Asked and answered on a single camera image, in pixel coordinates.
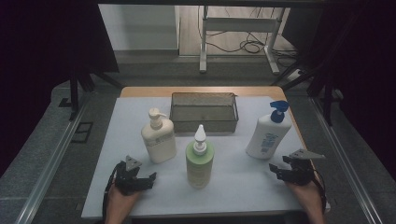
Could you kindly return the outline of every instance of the white tabletop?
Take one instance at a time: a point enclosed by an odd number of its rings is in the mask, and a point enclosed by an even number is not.
[[[107,130],[105,142],[93,175],[82,217],[101,217],[107,180],[126,155],[142,161],[138,177],[157,172],[153,189],[142,194],[134,207],[134,217],[225,216],[230,214],[281,214],[301,210],[283,181],[270,172],[268,163],[280,168],[290,166],[282,156],[302,148],[291,127],[269,161],[251,158],[245,148],[256,127],[257,118],[270,114],[270,97],[236,97],[239,121],[235,133],[208,134],[215,147],[212,176],[204,189],[194,189],[187,180],[185,147],[193,135],[177,135],[177,155],[160,164],[149,160],[140,131],[149,122],[151,107],[169,115],[170,97],[119,98]]]

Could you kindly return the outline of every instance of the human hand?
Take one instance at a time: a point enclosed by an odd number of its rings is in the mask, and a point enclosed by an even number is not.
[[[308,215],[311,224],[326,223],[322,213],[322,202],[318,187],[314,182],[309,182],[307,185],[299,186],[285,181],[286,186],[291,189],[297,197],[300,205]]]
[[[108,192],[105,224],[121,224],[131,213],[141,193],[142,191],[137,191],[133,195],[125,196],[113,183]]]

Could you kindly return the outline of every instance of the lotion bottle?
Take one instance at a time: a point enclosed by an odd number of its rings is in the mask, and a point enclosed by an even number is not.
[[[151,108],[148,112],[150,123],[142,128],[142,137],[148,151],[149,158],[154,163],[167,161],[177,154],[174,124],[172,120],[164,118],[158,108]]]
[[[291,122],[285,118],[289,108],[286,101],[275,101],[270,104],[276,110],[257,120],[256,130],[247,145],[249,156],[268,160],[274,156],[277,146],[291,128]]]
[[[191,186],[202,189],[209,183],[215,150],[206,141],[204,125],[199,125],[194,137],[186,148],[187,178]]]

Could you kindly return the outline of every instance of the bottle cap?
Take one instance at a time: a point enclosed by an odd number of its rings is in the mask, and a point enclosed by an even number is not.
[[[165,114],[160,113],[160,109],[151,108],[148,111],[148,116],[150,117],[150,126],[153,129],[160,129],[163,126],[163,121],[160,119],[160,116],[166,117]]]
[[[271,121],[275,123],[280,123],[285,118],[285,112],[289,108],[289,103],[286,101],[274,101],[270,103],[271,107],[276,108],[274,112],[271,114]]]
[[[197,132],[195,133],[194,153],[196,155],[204,155],[206,153],[206,133],[204,125],[200,124]]]

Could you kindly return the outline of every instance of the green bottle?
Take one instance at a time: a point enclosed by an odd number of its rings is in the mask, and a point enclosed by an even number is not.
[[[202,189],[209,183],[214,156],[215,149],[206,141],[204,125],[200,124],[195,141],[186,148],[187,178],[191,186]]]

